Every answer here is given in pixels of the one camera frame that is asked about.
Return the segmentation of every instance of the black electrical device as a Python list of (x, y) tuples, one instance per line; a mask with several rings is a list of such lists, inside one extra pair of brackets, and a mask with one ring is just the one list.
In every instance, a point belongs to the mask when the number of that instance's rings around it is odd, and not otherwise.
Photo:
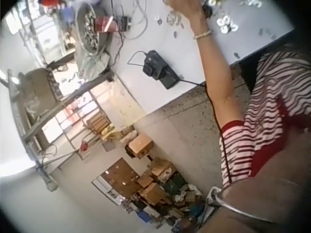
[(166, 89), (170, 89), (180, 81), (178, 75), (155, 50), (146, 54), (142, 71), (149, 77), (160, 80)]

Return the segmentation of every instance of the box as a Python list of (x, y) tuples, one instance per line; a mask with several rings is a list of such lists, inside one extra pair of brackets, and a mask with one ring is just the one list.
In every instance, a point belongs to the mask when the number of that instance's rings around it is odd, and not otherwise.
[(184, 216), (184, 213), (181, 212), (180, 210), (177, 210), (176, 208), (172, 208), (170, 211), (169, 211), (169, 214), (175, 218), (183, 218)]
[(175, 166), (170, 161), (160, 158), (155, 158), (149, 169), (162, 183), (165, 183), (176, 172)]
[(185, 196), (186, 202), (194, 202), (195, 201), (195, 191), (189, 191), (187, 192)]
[(153, 147), (153, 140), (144, 133), (138, 135), (128, 144), (128, 148), (139, 159), (145, 156)]
[(148, 173), (144, 173), (138, 178), (137, 183), (139, 183), (141, 187), (146, 188), (152, 183), (152, 181), (154, 181), (153, 178), (149, 176)]
[(157, 183), (149, 185), (140, 195), (153, 206), (162, 201), (169, 205), (172, 204), (167, 198), (166, 192)]

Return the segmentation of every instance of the metal rod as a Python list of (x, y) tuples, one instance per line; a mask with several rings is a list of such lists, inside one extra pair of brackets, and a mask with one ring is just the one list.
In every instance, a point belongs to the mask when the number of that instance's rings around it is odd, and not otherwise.
[(41, 54), (44, 63), (47, 63), (46, 58), (45, 58), (45, 56), (44, 56), (43, 48), (42, 48), (42, 46), (41, 46), (40, 40), (39, 40), (39, 38), (38, 38), (38, 35), (37, 35), (36, 31), (35, 31), (34, 21), (33, 21), (33, 18), (31, 17), (31, 12), (30, 12), (29, 0), (26, 0), (26, 9), (27, 9), (27, 12), (28, 12), (28, 14), (29, 14), (30, 26), (31, 26), (32, 29), (34, 30), (34, 31), (33, 31), (34, 33), (33, 33), (33, 34), (34, 34), (34, 38), (35, 38), (36, 44), (38, 44), (38, 47), (39, 47), (39, 48), (38, 48), (39, 53)]
[(9, 84), (9, 95), (10, 95), (11, 108), (12, 108), (12, 113), (14, 117), (14, 122), (17, 127), (17, 132), (21, 138), (22, 144), (24, 145), (29, 158), (35, 162), (36, 169), (39, 172), (42, 179), (44, 180), (44, 182), (48, 183), (50, 181), (50, 177), (46, 173), (46, 171), (43, 169), (41, 162), (38, 160), (37, 156), (35, 155), (35, 151), (33, 151), (32, 148), (29, 145), (27, 145), (25, 141), (23, 140), (23, 138), (21, 137), (23, 135), (23, 129), (22, 129), (22, 123), (20, 120), (19, 111), (18, 111), (17, 103), (16, 103), (19, 94), (18, 94), (16, 85), (12, 82), (12, 76), (13, 76), (13, 72), (12, 70), (9, 69), (8, 75), (7, 75), (8, 84)]
[[(19, 19), (19, 21), (20, 21), (20, 23), (21, 23), (21, 26), (22, 26), (22, 28), (23, 28), (23, 30), (24, 30), (24, 32), (25, 32), (25, 35), (29, 38), (29, 40), (31, 40), (31, 38), (29, 37), (29, 35), (28, 35), (27, 31), (26, 31), (26, 27), (25, 27), (25, 25), (24, 25), (24, 23), (23, 23), (23, 20), (21, 19), (20, 15), (19, 15), (19, 9), (18, 9), (18, 6), (17, 6), (17, 5), (15, 6), (15, 9), (16, 9), (16, 11), (17, 11), (17, 16), (18, 16), (18, 19)], [(21, 39), (23, 40), (24, 45), (25, 45), (27, 51), (29, 52), (29, 54), (39, 62), (39, 65), (40, 65), (41, 67), (43, 67), (43, 63), (42, 63), (41, 59), (39, 59), (39, 57), (38, 57), (38, 55), (37, 55), (36, 53), (33, 54), (33, 53), (31, 52), (30, 48), (28, 47), (28, 45), (27, 45), (27, 43), (26, 43), (26, 39), (24, 38), (24, 36), (23, 36), (23, 34), (21, 33), (20, 30), (18, 31), (18, 33), (19, 33)]]
[(34, 124), (23, 136), (25, 142), (29, 142), (32, 137), (34, 137), (38, 131), (46, 124), (49, 120), (51, 120), (57, 113), (64, 109), (64, 107), (68, 106), (72, 103), (76, 98), (82, 96), (85, 92), (93, 89), (107, 78), (112, 75), (112, 71), (109, 70), (105, 74), (102, 74), (100, 77), (83, 84), (78, 90), (75, 90), (72, 94), (67, 96), (64, 100), (59, 102), (55, 107), (50, 109), (36, 124)]

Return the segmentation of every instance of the striped shirt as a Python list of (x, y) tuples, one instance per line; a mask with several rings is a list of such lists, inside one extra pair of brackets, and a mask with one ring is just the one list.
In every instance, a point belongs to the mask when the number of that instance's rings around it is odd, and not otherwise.
[[(222, 128), (233, 182), (256, 175), (273, 155), (284, 149), (288, 126), (310, 127), (311, 65), (291, 46), (264, 55), (244, 121)], [(222, 140), (223, 186), (229, 185)]]

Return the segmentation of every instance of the table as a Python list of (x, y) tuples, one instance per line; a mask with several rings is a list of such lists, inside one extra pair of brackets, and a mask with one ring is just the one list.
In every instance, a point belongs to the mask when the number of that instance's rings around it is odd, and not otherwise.
[[(114, 12), (122, 15), (120, 5), (122, 4), (124, 14), (131, 16), (134, 0), (114, 0)], [(293, 30), (293, 26), (281, 10), (272, 0), (262, 0), (262, 7), (240, 6), (239, 0), (227, 0), (222, 9), (228, 12), (233, 21), (239, 25), (236, 32), (222, 34), (216, 24), (216, 17), (209, 20), (209, 25), (214, 31), (214, 37), (220, 46), (228, 63), (234, 64), (251, 54), (267, 47), (274, 41), (287, 35)], [(146, 114), (150, 114), (173, 101), (195, 86), (189, 83), (178, 83), (170, 90), (166, 90), (159, 81), (146, 76), (142, 67), (127, 65), (128, 60), (138, 50), (148, 52), (156, 50), (165, 59), (177, 75), (182, 75), (185, 80), (202, 83), (205, 78), (199, 56), (196, 41), (187, 19), (182, 18), (184, 29), (180, 26), (170, 26), (166, 22), (166, 16), (171, 11), (162, 0), (140, 0), (144, 9), (147, 3), (148, 27), (145, 33), (136, 40), (125, 40), (120, 52), (118, 64), (114, 67), (116, 74), (122, 83), (138, 102)], [(105, 8), (110, 7), (110, 2), (103, 2)], [(160, 17), (163, 20), (158, 25), (155, 20)], [(128, 38), (137, 36), (144, 28), (145, 22), (135, 25), (142, 19), (142, 13), (137, 10), (133, 15), (133, 26), (126, 33)], [(111, 54), (117, 53), (120, 41), (113, 39)], [(132, 62), (143, 64), (145, 56), (137, 54)]]

